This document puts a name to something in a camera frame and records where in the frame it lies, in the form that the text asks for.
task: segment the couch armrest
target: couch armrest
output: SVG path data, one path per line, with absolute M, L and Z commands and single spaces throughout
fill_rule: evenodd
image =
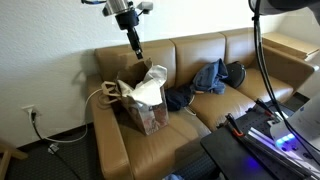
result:
M 87 77 L 88 94 L 101 88 L 99 75 Z M 92 96 L 91 107 L 93 124 L 97 139 L 101 170 L 106 179 L 133 179 L 129 158 L 125 149 L 119 125 L 111 106 L 100 108 L 100 93 Z
M 263 50 L 269 75 L 291 85 L 293 93 L 319 69 L 316 65 L 269 46 L 263 45 Z M 252 66 L 259 69 L 256 61 Z

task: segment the couch cushion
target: couch cushion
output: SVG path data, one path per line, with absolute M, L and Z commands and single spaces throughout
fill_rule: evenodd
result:
M 176 46 L 176 87 L 190 83 L 206 64 L 224 58 L 225 38 L 219 33 L 201 34 L 171 39 Z
M 254 101 L 239 91 L 226 85 L 224 94 L 197 94 L 191 108 L 211 131 L 216 130 L 218 122 L 225 120 L 225 115 L 232 113 L 234 118 L 244 115 L 254 106 Z
M 202 151 L 200 139 L 210 133 L 196 117 L 185 110 L 169 112 L 169 125 L 145 136 L 127 113 L 119 115 L 119 125 L 135 179 L 161 179 L 174 165 Z
M 265 102 L 270 101 L 269 94 L 264 86 L 260 71 L 254 68 L 249 68 L 246 69 L 246 73 L 246 78 L 237 90 L 252 100 L 260 98 Z M 291 97 L 293 93 L 292 86 L 271 76 L 269 76 L 269 79 L 274 95 L 278 101 L 284 102 Z
M 164 66 L 168 70 L 165 88 L 174 86 L 176 76 L 176 60 L 174 45 L 169 40 L 158 40 L 141 43 L 144 59 L 151 58 L 154 64 Z M 140 62 L 130 45 L 105 47 L 95 50 L 103 80 L 112 81 L 117 72 Z
M 222 31 L 226 37 L 226 64 L 240 61 L 245 67 L 255 59 L 253 28 Z

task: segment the blue light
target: blue light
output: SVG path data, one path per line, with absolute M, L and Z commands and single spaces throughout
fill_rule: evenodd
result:
M 281 139 L 277 140 L 277 144 L 282 144 L 282 143 L 283 143 L 283 141 Z
M 283 141 L 289 141 L 289 138 L 287 136 L 281 138 Z
M 294 135 L 293 135 L 293 134 L 289 134 L 287 137 L 288 137 L 289 139 L 293 139 L 293 138 L 294 138 Z

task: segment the cardboard box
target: cardboard box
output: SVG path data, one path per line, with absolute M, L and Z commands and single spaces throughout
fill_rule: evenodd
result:
M 319 52 L 317 45 L 276 32 L 263 34 L 262 43 L 305 61 L 311 60 Z

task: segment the white cable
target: white cable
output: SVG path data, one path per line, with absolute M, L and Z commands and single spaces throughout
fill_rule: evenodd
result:
M 84 114 L 86 114 L 86 109 L 87 109 L 87 105 L 88 105 L 88 102 L 90 100 L 90 98 L 95 95 L 97 92 L 99 91 L 102 91 L 102 89 L 98 89 L 96 91 L 94 91 L 93 93 L 90 94 L 90 96 L 87 98 L 86 100 L 86 104 L 85 104 L 85 107 L 84 107 Z M 74 140 L 69 140 L 69 141 L 60 141 L 60 140 L 55 140 L 55 139 L 50 139 L 50 138 L 47 138 L 47 137 L 44 137 L 43 139 L 46 139 L 48 141 L 52 141 L 52 142 L 56 142 L 56 143 L 73 143 L 73 142 L 76 142 L 76 141 L 79 141 L 81 139 L 83 139 L 87 133 L 88 133 L 88 124 L 86 122 L 86 116 L 84 115 L 83 117 L 83 123 L 86 125 L 86 132 L 78 139 L 74 139 Z M 29 120 L 30 120 L 30 123 L 32 123 L 32 118 L 31 118 L 31 112 L 29 112 Z

